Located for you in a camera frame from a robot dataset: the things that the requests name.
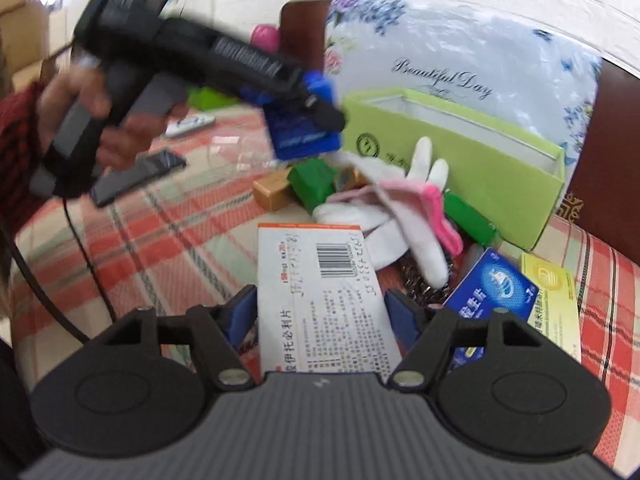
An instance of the red sleeve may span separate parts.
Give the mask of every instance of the red sleeve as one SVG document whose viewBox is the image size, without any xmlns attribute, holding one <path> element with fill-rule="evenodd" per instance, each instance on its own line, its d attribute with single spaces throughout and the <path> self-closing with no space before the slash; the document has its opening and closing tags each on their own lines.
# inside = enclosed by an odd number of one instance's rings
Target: red sleeve
<svg viewBox="0 0 640 480">
<path fill-rule="evenodd" d="M 29 192 L 42 158 L 36 105 L 43 88 L 33 83 L 0 102 L 0 218 L 14 233 L 47 201 Z"/>
</svg>

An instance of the wooden headboard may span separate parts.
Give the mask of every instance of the wooden headboard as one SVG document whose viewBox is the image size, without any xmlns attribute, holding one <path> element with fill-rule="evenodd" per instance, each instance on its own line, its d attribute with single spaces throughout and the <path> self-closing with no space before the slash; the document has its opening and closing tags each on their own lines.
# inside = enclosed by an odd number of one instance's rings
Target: wooden headboard
<svg viewBox="0 0 640 480">
<path fill-rule="evenodd" d="M 289 2 L 281 49 L 322 70 L 330 0 Z M 604 61 L 587 139 L 561 213 L 640 264 L 640 79 Z"/>
</svg>

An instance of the light green box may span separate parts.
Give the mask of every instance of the light green box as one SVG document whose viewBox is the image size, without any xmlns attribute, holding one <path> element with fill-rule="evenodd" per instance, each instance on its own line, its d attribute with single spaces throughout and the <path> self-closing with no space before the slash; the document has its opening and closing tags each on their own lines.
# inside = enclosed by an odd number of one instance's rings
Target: light green box
<svg viewBox="0 0 640 480">
<path fill-rule="evenodd" d="M 471 108 L 410 89 L 353 92 L 344 148 L 407 166 L 427 136 L 449 163 L 447 187 L 493 222 L 504 240 L 532 249 L 564 186 L 564 151 Z"/>
</svg>

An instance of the person's hand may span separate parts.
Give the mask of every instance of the person's hand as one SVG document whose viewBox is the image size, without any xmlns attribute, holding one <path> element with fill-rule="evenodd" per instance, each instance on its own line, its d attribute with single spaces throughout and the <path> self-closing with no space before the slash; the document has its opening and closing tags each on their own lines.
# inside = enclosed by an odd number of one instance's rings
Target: person's hand
<svg viewBox="0 0 640 480">
<path fill-rule="evenodd" d="M 56 131 L 76 98 L 96 119 L 109 115 L 111 102 L 104 90 L 104 76 L 98 69 L 71 66 L 58 74 L 45 88 L 38 103 L 38 134 L 42 153 L 52 143 Z M 177 105 L 170 115 L 183 118 L 187 104 Z M 164 134 L 167 117 L 133 114 L 124 127 L 108 126 L 102 131 L 96 162 L 104 168 L 121 171 L 130 168 L 136 155 L 146 152 L 151 142 Z"/>
</svg>

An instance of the black phone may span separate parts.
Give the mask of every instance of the black phone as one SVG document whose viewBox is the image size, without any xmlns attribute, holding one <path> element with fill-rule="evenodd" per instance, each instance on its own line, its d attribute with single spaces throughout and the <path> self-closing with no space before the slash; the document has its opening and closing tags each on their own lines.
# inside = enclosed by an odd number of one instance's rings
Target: black phone
<svg viewBox="0 0 640 480">
<path fill-rule="evenodd" d="M 180 155 L 171 150 L 162 150 L 139 158 L 128 170 L 107 173 L 91 188 L 89 196 L 97 208 L 102 208 L 112 204 L 117 198 L 186 166 L 187 161 Z"/>
</svg>

